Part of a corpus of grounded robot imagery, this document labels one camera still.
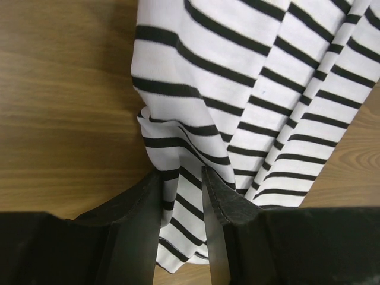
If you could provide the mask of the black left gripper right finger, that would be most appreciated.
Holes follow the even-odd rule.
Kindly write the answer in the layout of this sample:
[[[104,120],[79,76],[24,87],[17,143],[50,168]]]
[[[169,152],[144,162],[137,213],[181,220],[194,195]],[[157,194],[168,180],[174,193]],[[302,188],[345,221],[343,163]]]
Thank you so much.
[[[379,208],[259,207],[202,168],[213,284],[378,284]]]

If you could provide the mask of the black white striped tank top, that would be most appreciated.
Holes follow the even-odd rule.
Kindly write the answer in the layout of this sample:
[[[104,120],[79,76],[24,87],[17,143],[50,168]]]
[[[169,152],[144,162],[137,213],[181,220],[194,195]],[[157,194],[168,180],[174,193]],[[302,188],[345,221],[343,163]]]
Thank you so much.
[[[207,264],[201,169],[301,205],[379,80],[378,1],[140,1],[132,83],[163,178],[157,264]]]

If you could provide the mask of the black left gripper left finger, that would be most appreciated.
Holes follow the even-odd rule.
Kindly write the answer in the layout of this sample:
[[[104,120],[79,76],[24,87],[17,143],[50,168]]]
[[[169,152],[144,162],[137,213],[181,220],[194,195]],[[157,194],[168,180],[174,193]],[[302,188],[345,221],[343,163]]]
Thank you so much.
[[[1,213],[2,284],[151,284],[162,214],[153,171],[75,219]]]

